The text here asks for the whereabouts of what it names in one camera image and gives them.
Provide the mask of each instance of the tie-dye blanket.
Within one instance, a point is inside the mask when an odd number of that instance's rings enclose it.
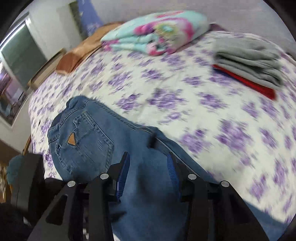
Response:
[[[135,18],[106,34],[105,50],[172,54],[209,29],[206,16],[194,11],[153,13]]]

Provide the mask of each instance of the metal screw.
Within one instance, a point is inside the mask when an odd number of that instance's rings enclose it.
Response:
[[[100,178],[101,178],[102,180],[105,180],[105,179],[107,179],[108,177],[109,177],[109,175],[108,175],[107,173],[103,173],[103,174],[100,175]]]
[[[195,174],[189,174],[189,175],[188,175],[188,178],[189,178],[190,180],[195,180],[195,179],[197,178],[197,176],[196,176]]]
[[[229,187],[229,182],[227,182],[227,181],[222,181],[222,182],[221,182],[221,185],[222,185],[222,187],[227,188],[227,187]]]
[[[71,187],[74,187],[75,184],[76,184],[76,182],[74,182],[74,181],[69,181],[67,185],[68,185],[68,187],[71,188]]]

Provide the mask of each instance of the window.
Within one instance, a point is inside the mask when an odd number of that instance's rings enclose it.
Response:
[[[28,82],[47,62],[23,19],[0,45],[0,116],[12,125],[27,97]]]
[[[10,125],[26,97],[20,83],[7,73],[0,62],[0,116]]]

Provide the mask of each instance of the gray towel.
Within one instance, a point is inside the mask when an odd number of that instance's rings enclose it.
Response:
[[[263,40],[221,38],[214,47],[214,64],[272,89],[283,85],[279,59],[275,46]]]

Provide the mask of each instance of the back pocket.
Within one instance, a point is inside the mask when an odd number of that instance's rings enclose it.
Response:
[[[62,145],[57,143],[55,153],[75,181],[88,182],[108,170],[114,144],[87,112],[73,123],[69,139]]]

